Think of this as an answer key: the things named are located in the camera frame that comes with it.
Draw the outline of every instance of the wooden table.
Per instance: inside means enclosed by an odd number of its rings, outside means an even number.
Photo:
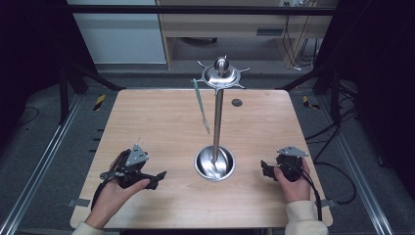
[[[210,126],[207,133],[192,89],[120,91],[79,198],[92,200],[100,173],[135,143],[149,153],[144,173],[167,170],[156,191],[134,195],[107,224],[109,228],[284,227],[286,203],[278,182],[262,175],[260,160],[274,165],[277,149],[289,145],[308,152],[289,94],[282,90],[224,91],[220,145],[235,156],[233,174],[219,182],[198,175],[194,158],[213,142],[214,90],[202,89]],[[234,107],[233,99],[243,102]],[[324,193],[311,158],[311,177]],[[76,207],[71,226],[90,208]],[[331,225],[329,209],[323,221]]]

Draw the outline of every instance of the white cabinet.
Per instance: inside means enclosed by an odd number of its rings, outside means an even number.
[[[68,0],[70,5],[156,5],[154,0]],[[74,14],[96,65],[165,64],[157,14]]]

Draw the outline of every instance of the metal bowl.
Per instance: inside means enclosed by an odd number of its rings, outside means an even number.
[[[219,146],[219,152],[215,163],[212,159],[212,145],[204,147],[196,154],[195,169],[204,179],[210,181],[224,180],[235,170],[235,157],[223,146]]]

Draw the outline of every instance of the metal pole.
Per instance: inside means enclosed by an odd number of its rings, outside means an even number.
[[[217,156],[219,155],[219,136],[220,123],[222,120],[222,104],[223,104],[223,89],[216,93],[215,111],[214,111],[214,133],[213,133],[213,158],[212,163],[215,164]]]

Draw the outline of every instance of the hand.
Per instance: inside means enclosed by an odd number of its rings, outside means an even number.
[[[144,189],[150,183],[150,179],[143,179],[128,188],[121,188],[116,180],[111,180],[101,191],[97,202],[86,218],[85,223],[96,229],[102,230],[110,219],[116,214],[124,203],[134,194]]]
[[[310,173],[305,158],[302,158],[302,168],[306,173]],[[296,201],[310,200],[310,185],[303,177],[296,182],[291,182],[284,176],[283,171],[279,167],[274,167],[274,173],[275,177],[280,182],[285,200],[288,204]]]

